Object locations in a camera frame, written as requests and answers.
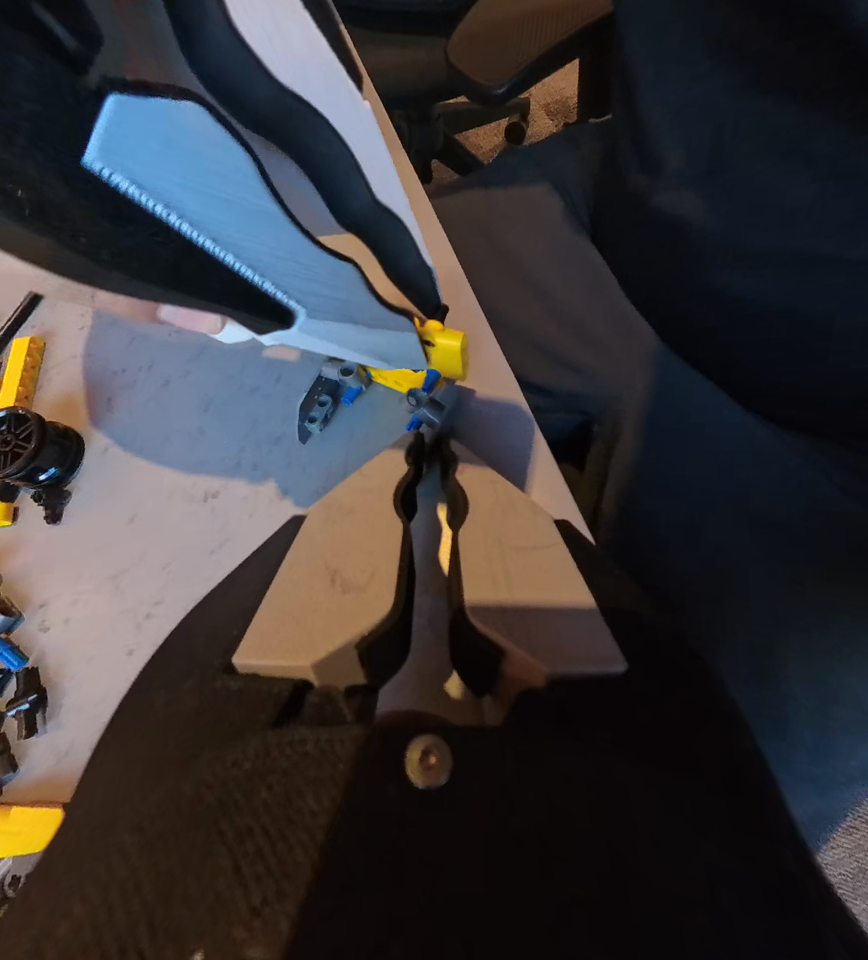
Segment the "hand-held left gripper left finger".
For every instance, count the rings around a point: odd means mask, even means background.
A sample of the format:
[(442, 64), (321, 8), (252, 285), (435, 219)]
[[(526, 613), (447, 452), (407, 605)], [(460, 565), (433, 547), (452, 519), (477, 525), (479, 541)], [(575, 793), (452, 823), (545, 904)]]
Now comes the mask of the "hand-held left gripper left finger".
[(404, 666), (425, 453), (404, 435), (308, 510), (233, 654), (240, 674), (380, 690)]

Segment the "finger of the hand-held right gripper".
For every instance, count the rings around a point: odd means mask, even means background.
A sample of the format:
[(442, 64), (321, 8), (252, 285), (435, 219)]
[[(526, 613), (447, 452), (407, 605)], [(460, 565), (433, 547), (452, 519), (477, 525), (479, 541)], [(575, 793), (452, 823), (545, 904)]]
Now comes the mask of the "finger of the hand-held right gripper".
[(167, 18), (296, 219), (377, 293), (443, 321), (433, 259), (332, 4), (177, 1)]
[(232, 331), (382, 370), (424, 370), (414, 313), (381, 296), (362, 266), (326, 246), (284, 205), (260, 160), (211, 110), (189, 98), (112, 92), (81, 164), (210, 255), (252, 291), (258, 308), (218, 306)]

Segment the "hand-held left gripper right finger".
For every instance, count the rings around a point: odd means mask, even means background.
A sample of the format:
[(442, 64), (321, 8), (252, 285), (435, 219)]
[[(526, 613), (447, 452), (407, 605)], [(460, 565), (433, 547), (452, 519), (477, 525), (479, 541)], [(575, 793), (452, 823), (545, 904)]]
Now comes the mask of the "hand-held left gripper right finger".
[(561, 534), (518, 486), (440, 440), (436, 465), (451, 534), (448, 648), (478, 699), (621, 676), (628, 662)]

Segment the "grey and yellow brick assembly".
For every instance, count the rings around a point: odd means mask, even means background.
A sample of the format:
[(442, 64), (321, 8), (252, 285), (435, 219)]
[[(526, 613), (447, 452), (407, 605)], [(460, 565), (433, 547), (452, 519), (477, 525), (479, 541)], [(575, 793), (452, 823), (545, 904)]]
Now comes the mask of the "grey and yellow brick assembly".
[(297, 440), (305, 446), (330, 425), (340, 410), (353, 406), (374, 386), (401, 395), (409, 415), (406, 432), (433, 436), (445, 429), (451, 418), (457, 383), (433, 368), (389, 371), (327, 358), (299, 403)]

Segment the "yellow frame brick with pins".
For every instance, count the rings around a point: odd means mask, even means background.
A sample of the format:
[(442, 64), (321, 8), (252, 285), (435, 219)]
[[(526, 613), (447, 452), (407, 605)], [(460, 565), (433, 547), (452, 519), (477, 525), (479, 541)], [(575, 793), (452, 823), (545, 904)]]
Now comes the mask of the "yellow frame brick with pins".
[(423, 347), (428, 369), (442, 378), (465, 381), (469, 358), (466, 334), (439, 320), (414, 318), (416, 333)]

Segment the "grey desk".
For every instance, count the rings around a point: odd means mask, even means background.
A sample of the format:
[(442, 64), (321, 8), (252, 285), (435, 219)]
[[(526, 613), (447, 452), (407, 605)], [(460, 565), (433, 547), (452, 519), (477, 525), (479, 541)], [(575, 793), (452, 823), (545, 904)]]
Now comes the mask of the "grey desk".
[[(555, 518), (588, 534), (437, 214), (377, 117), (425, 240), (472, 345), (472, 409), (460, 441)], [(0, 572), (26, 617), (17, 643), (40, 665), (46, 728), (15, 748), (3, 802), (74, 795), (118, 704), (168, 634), (280, 526), (395, 439), (395, 400), (369, 391), (309, 448), (296, 407), (318, 366), (286, 347), (221, 345), (154, 318), (149, 303), (94, 292), (0, 250), (0, 318), (33, 290), (31, 328), (46, 341), (36, 410), (81, 431), (84, 465), (63, 522), (27, 498), (0, 529)], [(483, 709), (451, 673), (446, 589), (435, 551), (440, 477), (417, 492), (414, 641), (380, 693), (379, 713), (411, 709), (461, 724)]]

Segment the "person's right hand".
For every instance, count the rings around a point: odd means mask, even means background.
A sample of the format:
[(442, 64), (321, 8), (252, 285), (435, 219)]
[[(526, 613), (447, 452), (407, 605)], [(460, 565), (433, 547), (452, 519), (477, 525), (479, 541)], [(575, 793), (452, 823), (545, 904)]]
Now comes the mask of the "person's right hand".
[(217, 337), (227, 325), (227, 318), (222, 315), (175, 305), (157, 306), (154, 313), (163, 324), (208, 337)]

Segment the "short black axle rod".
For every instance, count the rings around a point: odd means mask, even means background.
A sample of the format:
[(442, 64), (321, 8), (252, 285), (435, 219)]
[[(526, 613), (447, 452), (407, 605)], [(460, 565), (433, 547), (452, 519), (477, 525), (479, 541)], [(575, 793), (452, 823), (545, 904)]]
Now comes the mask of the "short black axle rod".
[(0, 326), (0, 359), (10, 341), (19, 333), (43, 301), (43, 295), (30, 291)]

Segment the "black office chair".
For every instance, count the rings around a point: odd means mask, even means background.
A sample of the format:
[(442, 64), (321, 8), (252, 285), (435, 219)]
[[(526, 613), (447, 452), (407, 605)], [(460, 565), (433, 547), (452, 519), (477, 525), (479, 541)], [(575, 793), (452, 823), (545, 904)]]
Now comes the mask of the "black office chair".
[(528, 135), (525, 92), (612, 40), (608, 1), (341, 1), (334, 4), (401, 145), (424, 185), (434, 165), (482, 169), (460, 139), (504, 123)]

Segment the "black pin connector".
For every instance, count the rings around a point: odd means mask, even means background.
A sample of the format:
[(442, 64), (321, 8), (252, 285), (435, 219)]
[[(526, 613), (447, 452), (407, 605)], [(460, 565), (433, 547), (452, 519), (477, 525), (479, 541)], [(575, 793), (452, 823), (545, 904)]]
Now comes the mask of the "black pin connector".
[(43, 511), (44, 522), (56, 526), (63, 520), (64, 512), (71, 500), (71, 491), (67, 486), (52, 485), (33, 488), (30, 492), (32, 503)]
[(4, 706), (5, 716), (16, 726), (16, 739), (26, 741), (38, 735), (45, 721), (48, 695), (39, 668), (27, 666), (15, 673), (12, 696)]

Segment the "person's grey trousers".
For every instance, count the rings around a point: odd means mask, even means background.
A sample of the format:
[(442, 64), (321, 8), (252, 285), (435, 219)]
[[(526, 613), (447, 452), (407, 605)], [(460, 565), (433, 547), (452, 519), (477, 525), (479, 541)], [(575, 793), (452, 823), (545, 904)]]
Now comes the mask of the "person's grey trousers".
[(660, 342), (588, 235), (598, 134), (435, 210), (545, 438), (593, 441), (598, 547), (720, 675), (821, 850), (868, 798), (868, 448), (768, 423)]

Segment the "black toy wheel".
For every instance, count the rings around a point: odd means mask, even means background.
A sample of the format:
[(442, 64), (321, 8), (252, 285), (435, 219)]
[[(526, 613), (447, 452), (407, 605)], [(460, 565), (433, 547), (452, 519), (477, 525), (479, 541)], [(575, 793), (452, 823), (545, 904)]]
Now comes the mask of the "black toy wheel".
[(29, 488), (67, 486), (80, 470), (84, 440), (74, 428), (20, 406), (0, 409), (0, 481)]

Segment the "yellow curved panel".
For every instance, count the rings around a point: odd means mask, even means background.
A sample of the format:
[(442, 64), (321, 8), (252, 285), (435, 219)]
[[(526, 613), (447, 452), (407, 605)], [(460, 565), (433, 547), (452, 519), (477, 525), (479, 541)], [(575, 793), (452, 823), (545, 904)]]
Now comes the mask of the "yellow curved panel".
[(0, 860), (44, 852), (62, 825), (65, 813), (61, 804), (0, 803)]

